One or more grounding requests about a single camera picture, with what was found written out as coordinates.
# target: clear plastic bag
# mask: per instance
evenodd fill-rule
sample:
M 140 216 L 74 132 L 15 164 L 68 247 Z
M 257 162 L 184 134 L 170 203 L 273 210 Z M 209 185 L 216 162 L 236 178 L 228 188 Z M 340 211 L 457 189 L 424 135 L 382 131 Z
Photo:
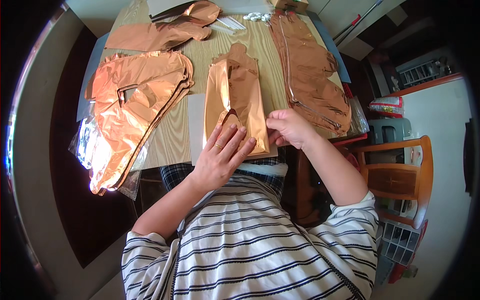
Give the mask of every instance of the clear plastic bag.
M 68 150 L 75 155 L 78 161 L 87 170 L 90 170 L 92 167 L 92 157 L 95 153 L 95 147 L 101 142 L 102 138 L 93 114 L 94 107 L 94 105 L 90 107 L 89 116 L 80 122 L 77 134 L 73 137 L 68 147 Z M 132 200 L 135 200 L 137 197 L 138 188 L 140 186 L 140 175 L 142 173 L 141 170 L 144 168 L 148 145 L 150 144 L 149 140 L 150 138 L 147 139 L 142 146 L 127 178 L 118 188 L 119 192 Z
M 355 135 L 369 132 L 370 127 L 368 126 L 367 118 L 363 113 L 363 109 L 357 96 L 348 99 L 348 102 L 350 103 L 352 110 L 352 124 L 350 126 L 350 131 Z
M 403 118 L 403 114 L 405 113 L 402 97 L 376 98 L 368 107 L 370 110 L 391 118 Z

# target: plaid fabric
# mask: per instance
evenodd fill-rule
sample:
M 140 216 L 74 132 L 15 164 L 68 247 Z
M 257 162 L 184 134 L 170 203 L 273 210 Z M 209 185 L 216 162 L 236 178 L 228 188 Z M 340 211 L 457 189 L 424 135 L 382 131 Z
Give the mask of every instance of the plaid fabric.
M 285 147 L 278 148 L 278 156 L 277 157 L 269 157 L 269 158 L 260 158 L 260 159 L 252 159 L 247 160 L 246 162 L 256 165 L 276 165 L 280 163 L 285 163 Z M 171 191 L 174 187 L 176 187 L 182 180 L 190 174 L 195 167 L 191 164 L 175 164 L 160 167 L 160 175 L 162 176 L 163 183 L 167 191 Z M 269 176 L 269 175 L 262 175 L 257 174 L 249 171 L 243 170 L 235 170 L 235 174 L 247 175 L 252 176 L 268 186 L 270 186 L 276 192 L 278 198 L 282 197 L 283 192 L 283 185 L 285 182 L 285 177 L 282 176 Z

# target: finger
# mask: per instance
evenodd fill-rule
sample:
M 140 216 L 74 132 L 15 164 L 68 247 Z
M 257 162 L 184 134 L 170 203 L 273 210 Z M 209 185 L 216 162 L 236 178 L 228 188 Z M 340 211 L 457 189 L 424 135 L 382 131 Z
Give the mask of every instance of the finger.
M 225 148 L 228 141 L 236 131 L 237 131 L 236 124 L 232 124 L 230 127 L 228 127 L 227 130 L 225 130 L 225 132 L 220 136 L 220 138 L 214 143 L 214 146 L 212 147 L 211 151 L 214 151 L 216 154 L 220 153 L 220 151 L 222 151 L 223 148 Z
M 281 137 L 282 134 L 278 130 L 274 130 L 271 134 L 268 135 L 268 144 L 271 145 L 275 143 L 275 141 Z
M 283 119 L 287 112 L 288 109 L 274 110 L 268 114 L 267 119 Z
M 220 152 L 221 158 L 225 161 L 228 161 L 230 157 L 232 157 L 235 150 L 238 149 L 240 142 L 243 140 L 245 135 L 247 135 L 247 129 L 245 127 L 240 128 L 240 130 L 238 130 L 230 139 L 225 148 L 223 148 L 222 152 Z
M 248 139 L 243 147 L 232 157 L 228 165 L 231 170 L 235 170 L 247 158 L 247 155 L 255 148 L 256 140 L 254 137 Z
M 266 124 L 267 128 L 276 129 L 278 131 L 282 131 L 287 126 L 287 122 L 281 119 L 267 119 Z
M 210 135 L 210 137 L 207 140 L 207 143 L 205 144 L 205 148 L 204 148 L 205 151 L 212 149 L 221 132 L 222 132 L 222 125 L 215 126 L 215 128 L 212 131 L 212 134 Z
M 276 141 L 275 141 L 275 144 L 278 146 L 278 147 L 282 147 L 282 146 L 288 146 L 290 145 L 290 143 L 285 139 L 285 137 L 279 137 Z

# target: woman's left hand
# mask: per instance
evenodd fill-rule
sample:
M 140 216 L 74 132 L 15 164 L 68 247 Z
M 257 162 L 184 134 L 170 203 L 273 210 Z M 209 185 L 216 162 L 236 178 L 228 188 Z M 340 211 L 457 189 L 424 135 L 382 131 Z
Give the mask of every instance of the woman's left hand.
M 252 137 L 235 153 L 247 134 L 246 128 L 237 130 L 237 125 L 232 124 L 218 138 L 221 132 L 222 126 L 217 125 L 200 153 L 195 169 L 186 178 L 201 193 L 216 190 L 226 184 L 256 144 Z

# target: white striped shirt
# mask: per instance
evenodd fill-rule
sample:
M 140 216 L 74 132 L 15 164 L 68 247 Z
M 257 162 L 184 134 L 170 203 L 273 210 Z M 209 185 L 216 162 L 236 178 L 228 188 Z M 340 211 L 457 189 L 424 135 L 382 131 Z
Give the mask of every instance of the white striped shirt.
M 169 247 L 129 232 L 122 274 L 130 299 L 368 299 L 377 265 L 378 216 L 369 192 L 331 206 L 323 224 L 290 221 L 273 190 L 233 175 L 185 220 Z

